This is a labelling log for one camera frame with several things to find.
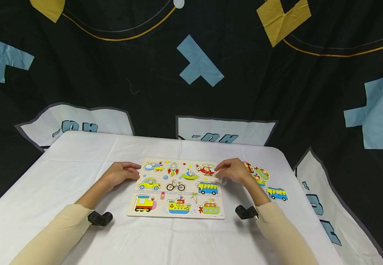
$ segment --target left hand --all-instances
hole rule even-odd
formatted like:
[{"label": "left hand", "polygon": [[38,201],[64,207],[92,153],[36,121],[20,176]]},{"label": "left hand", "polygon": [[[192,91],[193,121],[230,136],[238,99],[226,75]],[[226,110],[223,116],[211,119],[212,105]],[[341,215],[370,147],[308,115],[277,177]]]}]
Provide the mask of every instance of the left hand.
[{"label": "left hand", "polygon": [[141,165],[132,162],[114,162],[98,181],[109,184],[112,189],[126,179],[139,179],[140,176],[137,169],[140,168]]}]

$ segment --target red helicopter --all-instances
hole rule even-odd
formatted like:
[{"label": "red helicopter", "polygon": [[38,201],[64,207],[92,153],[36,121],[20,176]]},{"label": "red helicopter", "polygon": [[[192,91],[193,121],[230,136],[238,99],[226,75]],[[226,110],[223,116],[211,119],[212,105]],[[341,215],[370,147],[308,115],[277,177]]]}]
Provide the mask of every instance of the red helicopter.
[{"label": "red helicopter", "polygon": [[196,170],[203,173],[206,176],[212,176],[215,174],[215,166],[211,164],[203,164],[202,167],[196,164]]}]

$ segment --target black clamp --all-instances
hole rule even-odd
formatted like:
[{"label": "black clamp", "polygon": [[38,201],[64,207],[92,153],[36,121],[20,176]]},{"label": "black clamp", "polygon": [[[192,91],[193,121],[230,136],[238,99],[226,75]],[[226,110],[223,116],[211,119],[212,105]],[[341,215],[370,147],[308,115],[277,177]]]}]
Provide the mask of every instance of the black clamp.
[{"label": "black clamp", "polygon": [[249,209],[246,209],[243,205],[239,205],[236,207],[236,214],[240,217],[241,220],[255,218],[258,220],[259,215],[256,211],[255,207],[251,206]]},{"label": "black clamp", "polygon": [[88,221],[93,226],[106,226],[112,219],[113,215],[110,212],[105,212],[103,215],[100,215],[98,212],[93,211],[88,215]]}]

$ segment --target hand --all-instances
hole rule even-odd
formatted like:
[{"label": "hand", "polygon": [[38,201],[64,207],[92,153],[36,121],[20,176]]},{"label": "hand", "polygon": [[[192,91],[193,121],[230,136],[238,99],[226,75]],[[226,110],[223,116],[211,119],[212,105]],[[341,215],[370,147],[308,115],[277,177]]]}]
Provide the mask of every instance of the hand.
[{"label": "hand", "polygon": [[114,186],[121,184],[126,179],[139,179],[137,169],[141,165],[132,162],[114,162],[98,181],[105,182],[109,185],[110,189]]},{"label": "hand", "polygon": [[253,179],[249,170],[247,170],[244,163],[238,158],[231,158],[222,161],[215,168],[218,173],[216,174],[217,178],[228,177],[234,182],[238,182],[242,185],[249,179]]}]

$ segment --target table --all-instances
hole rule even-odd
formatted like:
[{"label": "table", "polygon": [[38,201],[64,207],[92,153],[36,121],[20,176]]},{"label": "table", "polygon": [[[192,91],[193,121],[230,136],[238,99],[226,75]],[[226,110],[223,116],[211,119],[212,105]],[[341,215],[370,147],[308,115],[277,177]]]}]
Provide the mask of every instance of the table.
[{"label": "table", "polygon": [[[283,153],[276,148],[68,131],[0,199],[0,265],[18,252],[67,204],[74,203],[114,161],[144,157],[220,162],[239,157],[271,172],[268,184],[287,191],[278,201],[320,264],[342,264]],[[225,220],[127,217],[135,182],[116,187],[96,207],[110,211],[106,227],[91,226],[62,264],[280,264],[255,220],[240,220],[252,205],[239,184],[223,185]]]}]

